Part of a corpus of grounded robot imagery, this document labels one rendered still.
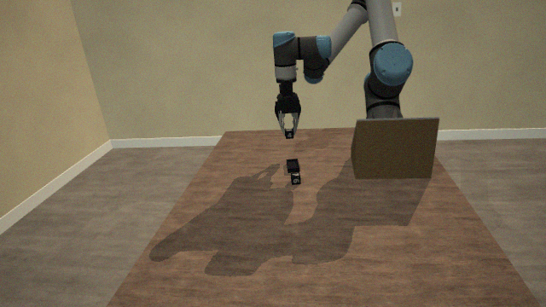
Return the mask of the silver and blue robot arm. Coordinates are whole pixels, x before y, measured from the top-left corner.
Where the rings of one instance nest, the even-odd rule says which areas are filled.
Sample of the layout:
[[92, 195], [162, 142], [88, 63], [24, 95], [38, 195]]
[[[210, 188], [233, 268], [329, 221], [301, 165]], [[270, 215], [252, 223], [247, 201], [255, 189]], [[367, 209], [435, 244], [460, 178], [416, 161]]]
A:
[[352, 0], [347, 13], [328, 36], [295, 37], [294, 32], [276, 32], [273, 35], [276, 78], [296, 77], [296, 60], [303, 60], [305, 80], [318, 84], [328, 66], [367, 21], [373, 48], [369, 52], [371, 72], [363, 84], [366, 119], [403, 118], [399, 94], [411, 74], [413, 57], [398, 41], [391, 0]]

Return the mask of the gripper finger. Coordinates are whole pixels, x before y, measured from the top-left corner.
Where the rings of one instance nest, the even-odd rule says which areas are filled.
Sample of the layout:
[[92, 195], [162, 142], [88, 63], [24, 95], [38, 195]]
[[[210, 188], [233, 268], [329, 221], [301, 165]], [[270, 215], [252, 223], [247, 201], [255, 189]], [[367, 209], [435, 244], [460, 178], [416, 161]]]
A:
[[[299, 104], [299, 112], [297, 112], [297, 113], [291, 113], [292, 116], [293, 116], [293, 135], [295, 135], [296, 130], [297, 130], [297, 127], [298, 127], [300, 112], [301, 112], [301, 106], [300, 106], [300, 104]], [[294, 114], [295, 114], [295, 118], [296, 118], [296, 119], [294, 119]], [[297, 123], [297, 126], [295, 126], [296, 123]]]
[[[278, 123], [279, 123], [279, 125], [280, 125], [280, 127], [282, 129], [282, 133], [285, 136], [286, 135], [286, 133], [285, 133], [286, 129], [284, 127], [285, 122], [283, 121], [284, 117], [285, 117], [285, 113], [283, 113], [283, 118], [282, 118], [282, 109], [280, 108], [280, 113], [279, 113], [279, 107], [278, 107], [277, 101], [276, 101], [276, 105], [275, 105], [275, 114], [276, 114], [276, 117], [278, 119]], [[283, 128], [282, 128], [282, 121], [283, 121]]]

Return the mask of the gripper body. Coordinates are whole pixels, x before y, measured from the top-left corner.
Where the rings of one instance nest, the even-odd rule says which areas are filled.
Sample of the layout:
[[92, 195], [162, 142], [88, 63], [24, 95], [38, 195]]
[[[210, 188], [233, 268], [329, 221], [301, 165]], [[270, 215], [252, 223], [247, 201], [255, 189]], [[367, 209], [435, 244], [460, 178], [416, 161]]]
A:
[[[278, 84], [282, 84], [283, 86], [282, 88], [282, 92], [284, 92], [283, 96], [281, 93], [277, 95], [277, 98], [276, 98], [278, 99], [277, 100], [278, 107], [282, 109], [282, 114], [299, 112], [299, 98], [297, 93], [295, 94], [295, 92], [293, 92], [293, 83], [296, 81], [297, 81], [296, 77], [290, 80], [276, 79], [276, 82]], [[288, 84], [286, 84], [286, 82], [288, 82]]]

